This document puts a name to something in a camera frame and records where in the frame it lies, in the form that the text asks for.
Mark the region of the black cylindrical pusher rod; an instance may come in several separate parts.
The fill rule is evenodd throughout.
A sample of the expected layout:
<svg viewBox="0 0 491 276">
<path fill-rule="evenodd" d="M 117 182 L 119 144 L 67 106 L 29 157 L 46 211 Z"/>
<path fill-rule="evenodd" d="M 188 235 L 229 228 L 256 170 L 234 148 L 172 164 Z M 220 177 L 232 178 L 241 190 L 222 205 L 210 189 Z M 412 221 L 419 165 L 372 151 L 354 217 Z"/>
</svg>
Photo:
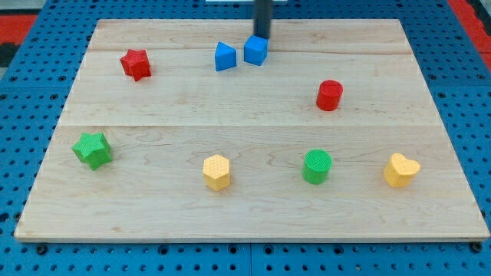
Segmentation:
<svg viewBox="0 0 491 276">
<path fill-rule="evenodd" d="M 253 12 L 253 34 L 269 39 L 272 22 L 272 0 L 255 0 Z"/>
</svg>

